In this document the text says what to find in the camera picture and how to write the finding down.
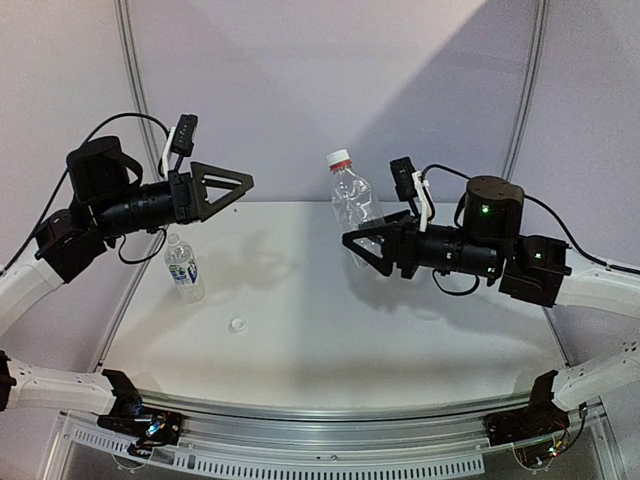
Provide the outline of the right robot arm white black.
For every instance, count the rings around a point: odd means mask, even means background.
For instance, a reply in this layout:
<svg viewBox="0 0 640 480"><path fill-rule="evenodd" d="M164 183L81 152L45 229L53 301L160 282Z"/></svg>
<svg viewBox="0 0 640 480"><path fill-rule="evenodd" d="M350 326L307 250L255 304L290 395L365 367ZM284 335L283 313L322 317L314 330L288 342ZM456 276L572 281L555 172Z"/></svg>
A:
<svg viewBox="0 0 640 480"><path fill-rule="evenodd" d="M575 239L520 232L524 190L494 176L468 179L454 225L432 222L435 210L385 216L342 236L342 244L384 276L410 279L421 267L434 275L485 279L514 300L542 307L585 307L639 316L639 270L578 248Z"/></svg>

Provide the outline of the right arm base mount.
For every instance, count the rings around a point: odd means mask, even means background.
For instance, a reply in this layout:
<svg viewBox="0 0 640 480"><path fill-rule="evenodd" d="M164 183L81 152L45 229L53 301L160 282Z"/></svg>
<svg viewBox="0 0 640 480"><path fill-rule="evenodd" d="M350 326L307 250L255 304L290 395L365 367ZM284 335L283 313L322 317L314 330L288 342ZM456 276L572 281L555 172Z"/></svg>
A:
<svg viewBox="0 0 640 480"><path fill-rule="evenodd" d="M512 444L517 463L530 471L543 470L568 452L581 437L588 405L578 406L580 426L569 430L569 414L550 399L529 399L525 407L491 413L483 418L483 427L491 446Z"/></svg>

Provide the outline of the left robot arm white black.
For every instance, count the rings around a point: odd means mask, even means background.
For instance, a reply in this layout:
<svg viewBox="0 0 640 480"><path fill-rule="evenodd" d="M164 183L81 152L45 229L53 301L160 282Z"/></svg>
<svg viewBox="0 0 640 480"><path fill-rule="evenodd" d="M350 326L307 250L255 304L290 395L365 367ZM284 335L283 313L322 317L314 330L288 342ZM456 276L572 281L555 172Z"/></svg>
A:
<svg viewBox="0 0 640 480"><path fill-rule="evenodd" d="M66 163L71 205L39 221L25 250L3 268L3 331L39 300L71 283L117 238L205 222L254 186L247 173L200 162L191 163L186 173L171 169L164 180L145 184L141 165L122 151L116 136L82 144ZM41 369L7 355L1 357L1 407L110 415L128 434L141 433L149 423L137 389L120 371L84 375Z"/></svg>

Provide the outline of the crushed clear bottle red label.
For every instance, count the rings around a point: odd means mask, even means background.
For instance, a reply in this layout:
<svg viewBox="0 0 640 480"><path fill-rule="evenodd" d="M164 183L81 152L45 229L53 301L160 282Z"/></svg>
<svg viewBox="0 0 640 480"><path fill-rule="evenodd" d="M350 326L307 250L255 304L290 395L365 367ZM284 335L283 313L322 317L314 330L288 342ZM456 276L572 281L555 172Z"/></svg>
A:
<svg viewBox="0 0 640 480"><path fill-rule="evenodd" d="M344 233L384 225L383 212L371 184L353 169L346 149L330 153L331 203Z"/></svg>

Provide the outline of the white bottle cap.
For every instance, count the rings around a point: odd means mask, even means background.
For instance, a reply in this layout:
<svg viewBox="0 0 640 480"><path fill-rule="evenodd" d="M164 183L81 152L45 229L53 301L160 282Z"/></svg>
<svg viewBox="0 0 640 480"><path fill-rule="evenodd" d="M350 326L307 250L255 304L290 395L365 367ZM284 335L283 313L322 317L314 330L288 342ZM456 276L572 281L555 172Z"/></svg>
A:
<svg viewBox="0 0 640 480"><path fill-rule="evenodd" d="M228 325L228 330L232 333L241 333L246 330L247 322L241 317L232 318Z"/></svg>

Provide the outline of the clear labelled water bottle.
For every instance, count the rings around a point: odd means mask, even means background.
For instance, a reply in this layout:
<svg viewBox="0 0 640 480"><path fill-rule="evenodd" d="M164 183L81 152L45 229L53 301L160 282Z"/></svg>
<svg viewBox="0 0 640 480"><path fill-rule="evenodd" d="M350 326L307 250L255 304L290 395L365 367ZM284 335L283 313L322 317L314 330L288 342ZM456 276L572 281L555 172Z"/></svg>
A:
<svg viewBox="0 0 640 480"><path fill-rule="evenodd" d="M184 301L196 303L204 299L204 284L193 249L177 233L171 233L167 237L164 262L174 286Z"/></svg>

